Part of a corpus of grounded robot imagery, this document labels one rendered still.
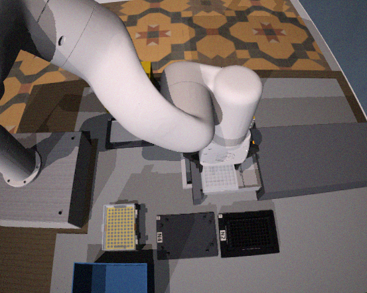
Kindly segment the blue bin with label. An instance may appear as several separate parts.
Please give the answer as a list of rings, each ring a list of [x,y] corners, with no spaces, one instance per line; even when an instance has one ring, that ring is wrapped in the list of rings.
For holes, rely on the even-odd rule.
[[[72,293],[155,293],[154,264],[74,262]]]

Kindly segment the yellow open bin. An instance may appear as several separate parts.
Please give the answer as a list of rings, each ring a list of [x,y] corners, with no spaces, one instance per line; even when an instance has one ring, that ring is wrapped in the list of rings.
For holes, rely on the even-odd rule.
[[[153,85],[155,85],[151,61],[141,62],[141,64],[143,66],[143,69],[146,71],[149,79],[151,80]]]

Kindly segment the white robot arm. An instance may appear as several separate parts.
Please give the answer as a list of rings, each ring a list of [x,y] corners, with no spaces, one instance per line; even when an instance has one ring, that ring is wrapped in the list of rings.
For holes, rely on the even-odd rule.
[[[189,61],[165,67],[159,92],[121,18],[94,0],[0,0],[0,100],[20,50],[81,77],[127,131],[176,152],[242,143],[263,93],[250,68]],[[6,183],[27,186],[41,168],[40,154],[0,125]]]

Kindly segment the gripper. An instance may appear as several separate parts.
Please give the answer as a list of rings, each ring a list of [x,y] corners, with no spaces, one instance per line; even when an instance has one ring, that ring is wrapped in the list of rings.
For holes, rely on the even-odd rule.
[[[199,173],[203,166],[220,166],[234,164],[235,170],[239,169],[240,163],[259,151],[258,145],[250,142],[251,133],[248,130],[244,141],[236,146],[222,146],[212,141],[206,148],[196,152],[184,152],[183,156],[189,161],[196,163]]]

